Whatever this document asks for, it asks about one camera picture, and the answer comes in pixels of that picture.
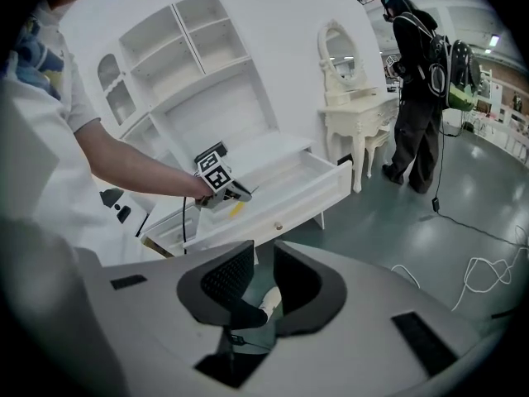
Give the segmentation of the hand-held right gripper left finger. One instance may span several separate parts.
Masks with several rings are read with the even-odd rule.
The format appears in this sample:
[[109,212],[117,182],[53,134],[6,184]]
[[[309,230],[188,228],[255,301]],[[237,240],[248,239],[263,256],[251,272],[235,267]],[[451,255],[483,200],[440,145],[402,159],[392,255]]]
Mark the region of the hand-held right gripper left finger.
[[254,242],[238,242],[185,272],[177,284],[182,305],[200,323],[229,328],[255,326],[255,307],[244,299],[254,276]]

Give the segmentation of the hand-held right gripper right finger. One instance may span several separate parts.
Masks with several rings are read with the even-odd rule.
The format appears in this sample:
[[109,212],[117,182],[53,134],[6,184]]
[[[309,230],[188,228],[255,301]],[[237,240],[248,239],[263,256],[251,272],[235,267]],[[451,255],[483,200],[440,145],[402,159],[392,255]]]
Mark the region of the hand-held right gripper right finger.
[[274,281],[283,309],[283,317],[275,323],[278,336],[318,332],[346,303],[347,288],[342,276],[287,242],[274,244]]

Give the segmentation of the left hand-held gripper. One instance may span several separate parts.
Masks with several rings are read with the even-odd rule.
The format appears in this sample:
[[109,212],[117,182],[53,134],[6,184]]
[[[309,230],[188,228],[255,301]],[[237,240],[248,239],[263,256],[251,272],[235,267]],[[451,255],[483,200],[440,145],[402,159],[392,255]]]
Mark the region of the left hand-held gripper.
[[197,177],[212,191],[212,195],[195,200],[200,208],[214,208],[227,200],[249,202],[259,187],[246,188],[242,183],[235,182],[231,169],[222,161],[216,151],[211,151],[198,161]]

